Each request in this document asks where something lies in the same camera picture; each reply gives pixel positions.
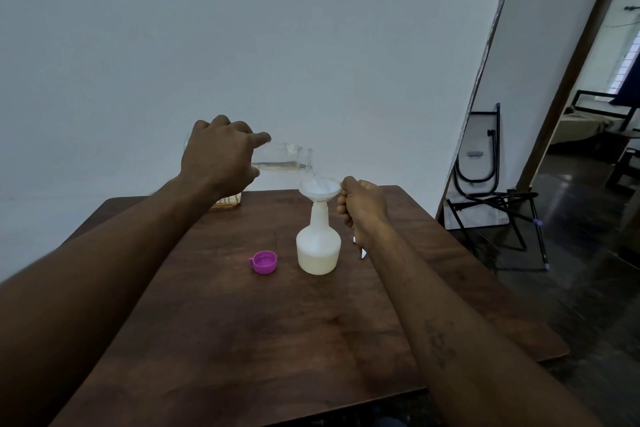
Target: person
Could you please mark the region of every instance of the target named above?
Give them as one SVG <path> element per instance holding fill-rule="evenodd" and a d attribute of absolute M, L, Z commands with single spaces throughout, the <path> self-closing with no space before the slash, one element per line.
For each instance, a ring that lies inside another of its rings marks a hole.
<path fill-rule="evenodd" d="M 180 238 L 258 176 L 253 149 L 270 139 L 223 115 L 196 122 L 176 178 L 0 285 L 0 425 L 54 418 Z M 450 425 L 599 425 L 429 268 L 391 225 L 379 187 L 345 178 L 337 212 L 367 250 Z"/>

